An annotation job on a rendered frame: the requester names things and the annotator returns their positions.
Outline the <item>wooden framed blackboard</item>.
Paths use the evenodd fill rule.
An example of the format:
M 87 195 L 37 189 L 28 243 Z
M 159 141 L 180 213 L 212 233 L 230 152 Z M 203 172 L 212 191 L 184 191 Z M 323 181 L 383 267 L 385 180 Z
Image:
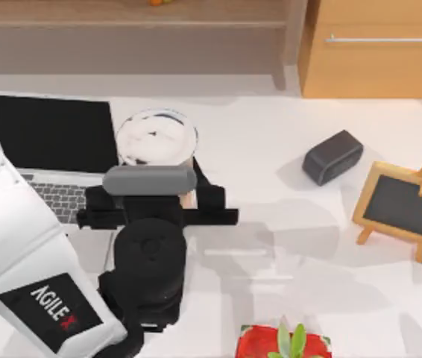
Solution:
M 352 221 L 362 227 L 356 243 L 381 233 L 416 245 L 422 263 L 422 167 L 412 170 L 383 161 L 372 164 Z

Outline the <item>red plant pot with plant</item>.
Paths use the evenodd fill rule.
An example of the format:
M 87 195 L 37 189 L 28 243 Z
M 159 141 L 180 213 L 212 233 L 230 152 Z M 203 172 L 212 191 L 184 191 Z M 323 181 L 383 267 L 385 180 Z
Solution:
M 333 358 L 333 353 L 329 337 L 309 333 L 302 323 L 290 331 L 282 321 L 278 327 L 243 325 L 234 358 Z

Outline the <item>wooden cupboard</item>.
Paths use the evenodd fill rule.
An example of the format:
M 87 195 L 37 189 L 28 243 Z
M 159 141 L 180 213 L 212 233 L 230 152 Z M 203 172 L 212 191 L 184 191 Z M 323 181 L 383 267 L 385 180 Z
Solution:
M 422 99 L 422 43 L 326 43 L 422 37 L 422 0 L 308 0 L 297 62 L 304 98 Z

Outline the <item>dark grey speaker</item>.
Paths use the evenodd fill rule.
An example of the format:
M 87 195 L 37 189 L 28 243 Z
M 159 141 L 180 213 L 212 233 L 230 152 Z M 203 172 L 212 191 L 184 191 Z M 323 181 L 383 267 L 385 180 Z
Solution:
M 363 144 L 343 130 L 311 148 L 302 169 L 314 183 L 323 186 L 354 167 L 363 150 Z

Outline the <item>pale grey rounded box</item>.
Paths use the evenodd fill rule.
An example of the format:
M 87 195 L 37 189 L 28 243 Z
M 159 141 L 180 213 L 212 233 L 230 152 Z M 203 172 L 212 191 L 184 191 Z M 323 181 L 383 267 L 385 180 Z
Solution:
M 196 185 L 196 174 L 188 166 L 117 166 L 102 181 L 114 196 L 185 195 Z

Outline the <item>silver laptop with black screen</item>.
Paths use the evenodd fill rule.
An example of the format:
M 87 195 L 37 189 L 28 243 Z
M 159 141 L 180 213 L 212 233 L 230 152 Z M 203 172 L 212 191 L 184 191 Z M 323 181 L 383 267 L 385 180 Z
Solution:
M 0 92 L 0 147 L 63 224 L 119 164 L 108 101 Z

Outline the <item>wooden open shelf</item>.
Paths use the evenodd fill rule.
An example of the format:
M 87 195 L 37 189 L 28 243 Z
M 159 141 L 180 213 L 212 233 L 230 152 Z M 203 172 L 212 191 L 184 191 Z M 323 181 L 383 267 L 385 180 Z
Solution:
M 0 0 L 0 75 L 270 75 L 296 0 Z

